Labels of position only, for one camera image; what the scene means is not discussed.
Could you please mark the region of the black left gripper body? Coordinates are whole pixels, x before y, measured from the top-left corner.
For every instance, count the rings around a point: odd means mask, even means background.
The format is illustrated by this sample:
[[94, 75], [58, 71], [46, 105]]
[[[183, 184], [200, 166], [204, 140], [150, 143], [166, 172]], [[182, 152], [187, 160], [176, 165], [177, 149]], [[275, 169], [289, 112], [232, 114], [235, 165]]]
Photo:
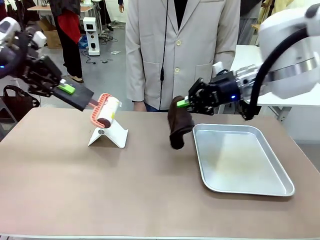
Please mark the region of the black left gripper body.
[[21, 79], [28, 84], [28, 92], [49, 98], [60, 84], [62, 72], [47, 55], [27, 56], [21, 69]]

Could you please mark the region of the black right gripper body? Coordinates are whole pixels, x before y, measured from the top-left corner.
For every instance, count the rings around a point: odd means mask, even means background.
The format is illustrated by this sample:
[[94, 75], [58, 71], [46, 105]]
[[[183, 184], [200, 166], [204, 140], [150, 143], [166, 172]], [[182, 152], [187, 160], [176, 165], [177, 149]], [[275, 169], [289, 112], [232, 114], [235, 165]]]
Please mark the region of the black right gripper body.
[[202, 97], [205, 115], [213, 115], [216, 107], [236, 102], [241, 98], [240, 89], [232, 71], [219, 73], [210, 82], [204, 80], [202, 82], [205, 85]]

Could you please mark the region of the person's right hand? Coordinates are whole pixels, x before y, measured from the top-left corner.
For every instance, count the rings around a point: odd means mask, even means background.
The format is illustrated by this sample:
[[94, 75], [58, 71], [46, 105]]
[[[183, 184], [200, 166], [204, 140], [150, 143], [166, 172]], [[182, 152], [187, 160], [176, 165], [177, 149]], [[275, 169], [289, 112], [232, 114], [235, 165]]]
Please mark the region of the person's right hand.
[[143, 101], [133, 101], [133, 110], [136, 112], [146, 112], [146, 105]]

